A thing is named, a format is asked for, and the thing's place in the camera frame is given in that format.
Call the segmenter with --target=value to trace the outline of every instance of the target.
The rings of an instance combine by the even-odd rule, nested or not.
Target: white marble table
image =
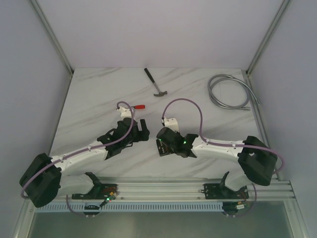
[[[244,140],[248,135],[260,138],[252,111],[218,108],[208,97],[207,82],[219,73],[231,74],[243,80],[240,69],[149,68],[162,91],[168,94],[154,97],[155,87],[142,68],[77,68],[62,111],[51,155],[67,153],[88,145],[111,128],[116,128],[120,116],[118,101],[130,105],[145,104],[137,110],[135,119],[145,119],[150,131],[147,142],[134,143],[102,163],[91,164],[87,171],[103,177],[197,177],[221,178],[237,165],[219,160],[182,158],[176,155],[160,157],[156,134],[162,128],[162,112],[171,100],[188,98],[200,105],[204,115],[203,133],[208,138]],[[221,82],[214,93],[225,103],[240,104],[244,90],[235,82]],[[166,113],[175,117],[182,135],[199,133],[199,113],[188,102],[172,104]]]

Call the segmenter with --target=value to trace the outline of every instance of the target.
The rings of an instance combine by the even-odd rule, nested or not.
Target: cable
[[[245,213],[238,214],[238,215],[229,215],[228,213],[226,213],[226,211],[223,211],[224,215],[226,215],[227,217],[244,217],[253,210],[255,203],[257,202],[257,199],[258,199],[258,193],[257,193],[257,189],[256,189],[254,183],[252,184],[252,186],[254,189],[254,202],[253,202],[252,206],[250,207],[250,209],[248,211],[246,211]]]
[[[106,193],[106,192],[112,192],[112,191],[117,191],[116,187],[108,187],[105,188],[104,190],[101,191],[101,193]]]
[[[242,195],[244,202],[247,201],[247,198],[246,198],[246,195],[244,194],[244,192],[241,192],[240,194]]]
[[[133,110],[132,110],[131,106],[130,106],[128,103],[124,102],[124,101],[120,101],[120,102],[117,103],[117,108],[118,108],[118,109],[119,109],[119,104],[121,104],[121,103],[125,104],[125,105],[129,108],[129,110],[130,110],[130,112],[131,112],[131,124],[130,124],[130,127],[129,127],[128,131],[127,131],[120,139],[117,139],[117,140],[112,141],[112,142],[107,143],[107,144],[96,145],[96,146],[92,146],[91,148],[85,148],[85,149],[76,151],[76,152],[74,152],[74,153],[71,153],[71,154],[69,154],[69,155],[64,156],[64,157],[62,158],[62,160],[63,160],[63,161],[64,161],[64,160],[67,160],[68,158],[70,158],[70,157],[72,157],[72,156],[78,155],[78,154],[80,154],[80,153],[83,153],[83,152],[86,152],[86,151],[89,151],[89,150],[94,150],[94,149],[106,147],[106,146],[109,146],[109,145],[113,145],[113,144],[115,144],[115,143],[117,143],[117,142],[123,140],[124,138],[126,138],[126,137],[128,136],[128,134],[130,133],[131,129],[132,129],[133,121],[134,121],[134,120],[133,120],[134,114],[133,114]],[[56,160],[56,161],[54,161],[54,162],[51,162],[50,164],[48,164],[48,165],[46,165],[45,167],[43,167],[42,169],[40,169],[36,174],[34,174],[34,175],[24,184],[24,186],[22,187],[22,190],[21,190],[21,193],[20,193],[21,197],[22,197],[22,198],[28,198],[28,196],[25,196],[25,195],[24,195],[24,191],[25,191],[25,189],[30,185],[30,183],[31,183],[34,179],[36,179],[41,173],[43,173],[45,170],[47,170],[48,168],[50,168],[51,166],[53,166],[53,165],[55,165],[55,164],[57,164],[57,163],[59,163],[59,162],[61,162],[61,160]]]
[[[66,205],[67,205],[68,210],[69,210],[70,212],[76,214],[77,216],[85,217],[85,218],[88,217],[88,216],[86,216],[86,215],[83,214],[83,213],[75,212],[75,211],[70,207],[69,202],[68,202],[68,195],[66,195]]]
[[[194,105],[197,107],[197,109],[198,109],[198,111],[199,111],[199,114],[200,114],[199,135],[200,135],[200,137],[202,138],[202,140],[203,140],[205,143],[210,144],[210,145],[215,145],[215,146],[244,147],[244,148],[252,148],[252,149],[258,149],[258,150],[268,151],[268,152],[270,152],[270,153],[273,153],[273,154],[277,155],[277,156],[280,158],[281,162],[282,162],[281,167],[280,167],[278,170],[275,170],[275,171],[273,172],[273,174],[276,174],[276,173],[280,172],[280,171],[284,168],[284,166],[285,166],[285,160],[284,160],[284,158],[283,158],[278,152],[276,152],[275,150],[272,150],[272,149],[269,149],[269,148],[266,148],[266,147],[256,146],[256,145],[244,145],[244,144],[232,145],[232,144],[222,144],[222,143],[211,142],[211,141],[205,139],[204,136],[203,136],[203,113],[202,113],[202,110],[201,110],[200,107],[197,105],[197,103],[195,103],[194,101],[192,101],[192,100],[190,100],[190,99],[187,99],[187,98],[178,98],[178,99],[174,99],[174,100],[172,100],[171,102],[169,102],[169,103],[166,105],[166,107],[165,107],[165,109],[164,109],[164,111],[163,111],[162,120],[164,120],[164,116],[165,116],[165,113],[166,113],[167,108],[168,108],[172,103],[174,103],[174,102],[176,102],[176,101],[187,101],[187,102],[190,102],[190,103],[194,104]]]
[[[214,86],[222,81],[226,81],[226,80],[232,80],[232,81],[235,81],[237,83],[239,83],[242,88],[244,89],[244,91],[246,92],[247,94],[247,99],[244,103],[238,105],[238,106],[230,106],[230,105],[227,105],[225,103],[222,103],[212,92],[212,89],[214,88]],[[217,74],[215,75],[214,77],[212,77],[209,81],[208,81],[208,92],[209,92],[209,97],[210,97],[210,100],[218,107],[220,108],[225,108],[225,109],[239,109],[239,110],[250,110],[250,107],[246,107],[246,105],[248,104],[250,98],[251,98],[251,95],[252,97],[254,98],[254,100],[257,102],[257,104],[260,104],[259,101],[257,100],[255,94],[253,93],[252,89],[243,81],[241,81],[240,79],[237,79],[231,75],[228,75],[228,74]]]

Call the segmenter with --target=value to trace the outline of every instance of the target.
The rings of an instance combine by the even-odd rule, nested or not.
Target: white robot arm
[[[87,165],[107,160],[134,142],[149,140],[150,132],[144,119],[140,120],[142,130],[139,130],[130,110],[119,107],[118,111],[121,113],[121,120],[118,121],[117,128],[108,131],[88,146],[52,157],[43,153],[33,160],[22,176],[20,185],[24,187],[32,179],[24,189],[36,207],[45,206],[55,197],[68,194],[87,194],[90,199],[97,199],[100,190],[106,187],[93,173],[87,172]],[[47,165],[51,166],[34,178]]]
[[[236,170],[226,172],[222,178],[220,189],[224,197],[229,197],[233,192],[237,192],[252,183],[263,186],[270,184],[277,156],[263,150],[234,146],[236,144],[248,144],[266,147],[256,137],[248,136],[245,141],[207,140],[218,144],[230,145],[228,147],[216,146],[204,142],[196,134],[187,134],[182,137],[178,131],[178,123],[175,118],[164,118],[162,123],[164,127],[157,134],[157,146],[161,156],[175,153],[184,158],[228,160],[239,165]]]

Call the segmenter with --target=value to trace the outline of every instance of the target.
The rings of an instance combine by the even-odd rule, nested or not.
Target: coiled metal cable
[[[232,81],[236,81],[237,83],[239,83],[244,91],[247,94],[247,99],[244,103],[237,105],[237,106],[231,106],[231,105],[227,105],[221,101],[219,101],[219,99],[213,94],[212,89],[214,88],[214,86],[222,81],[226,81],[226,80],[232,80]],[[240,79],[237,79],[231,75],[228,74],[217,74],[214,77],[212,77],[209,81],[208,81],[208,92],[209,92],[209,97],[210,100],[218,107],[220,108],[225,108],[225,109],[238,109],[238,110],[250,110],[250,107],[246,107],[246,105],[248,104],[251,95],[254,98],[254,100],[256,101],[257,104],[260,104],[258,99],[256,98],[256,96],[254,95],[252,89],[243,81],[241,81]]]

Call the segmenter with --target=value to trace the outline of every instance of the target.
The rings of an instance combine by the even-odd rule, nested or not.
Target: purple cable
[[[255,203],[257,202],[258,199],[258,194],[257,194],[257,189],[254,185],[254,183],[252,184],[253,189],[254,189],[254,202],[252,204],[252,207],[250,207],[250,209],[248,211],[246,211],[245,213],[241,214],[241,215],[229,215],[228,213],[226,213],[225,211],[223,211],[223,213],[228,216],[228,217],[244,217],[246,216],[249,212],[251,212],[254,208]]]
[[[107,143],[107,144],[92,146],[92,147],[90,148],[90,150],[97,149],[97,148],[101,148],[101,147],[106,147],[106,146],[109,146],[109,145],[113,145],[113,144],[115,144],[115,143],[117,143],[117,142],[123,140],[124,138],[126,138],[126,137],[128,136],[128,134],[130,133],[130,131],[131,131],[131,129],[132,129],[132,126],[133,126],[133,117],[134,117],[133,110],[132,110],[131,106],[130,106],[128,103],[124,102],[124,101],[120,101],[120,102],[117,103],[117,108],[118,108],[118,109],[119,109],[119,104],[121,104],[121,103],[125,104],[125,105],[129,108],[129,110],[130,110],[130,112],[131,112],[131,124],[130,124],[130,127],[129,127],[128,131],[127,131],[127,132],[125,133],[125,135],[122,136],[120,139],[117,139],[117,140],[112,141],[112,142]],[[72,156],[75,156],[75,155],[78,155],[78,154],[80,154],[80,153],[83,153],[83,152],[85,152],[85,151],[89,151],[89,148],[85,148],[85,149],[76,151],[76,152],[74,152],[74,153],[71,153],[71,154],[69,154],[69,155],[66,155],[66,156],[63,157],[62,160],[67,160],[68,158],[70,158],[70,157],[72,157]],[[54,162],[51,162],[50,164],[48,164],[48,165],[46,165],[45,167],[43,167],[42,169],[40,169],[36,174],[34,174],[34,175],[24,184],[24,186],[22,187],[21,194],[20,194],[21,197],[22,197],[22,198],[28,198],[28,196],[25,196],[25,195],[24,195],[24,191],[25,191],[25,189],[27,188],[27,186],[29,186],[30,183],[31,183],[34,179],[36,179],[41,173],[43,173],[45,170],[47,170],[48,168],[50,168],[51,166],[53,166],[53,165],[55,165],[55,164],[57,164],[57,163],[59,163],[59,162],[61,162],[61,160],[56,160],[56,161],[54,161]]]
[[[70,212],[76,214],[77,216],[80,216],[80,217],[87,217],[85,214],[83,213],[78,213],[78,212],[75,212],[69,205],[69,202],[68,202],[68,195],[66,195],[66,205],[67,205],[67,208]]]
[[[192,104],[194,104],[198,111],[199,111],[199,114],[200,114],[200,126],[199,126],[199,135],[200,137],[202,138],[202,140],[207,143],[207,144],[210,144],[210,145],[215,145],[215,146],[224,146],[224,147],[234,147],[234,145],[232,144],[222,144],[222,143],[216,143],[216,142],[210,142],[210,141],[207,141],[204,136],[203,136],[203,113],[202,113],[202,110],[200,109],[200,107],[197,105],[197,103],[195,103],[194,101],[190,100],[190,99],[187,99],[187,98],[178,98],[178,99],[174,99],[173,101],[171,101],[170,103],[168,103],[163,111],[163,115],[162,115],[162,119],[164,119],[164,116],[165,116],[165,113],[166,113],[166,110],[167,108],[174,102],[176,101],[187,101],[187,102],[190,102]],[[261,146],[256,146],[256,145],[244,145],[244,144],[238,144],[238,145],[235,145],[235,147],[244,147],[244,148],[251,148],[251,149],[258,149],[258,150],[264,150],[264,151],[268,151],[270,153],[273,153],[275,155],[277,155],[280,160],[281,160],[281,167],[278,169],[278,170],[275,170],[273,172],[273,174],[276,174],[278,172],[280,172],[284,166],[285,166],[285,160],[284,158],[278,153],[276,152],[275,150],[272,150],[270,148],[266,148],[266,147],[261,147]]]

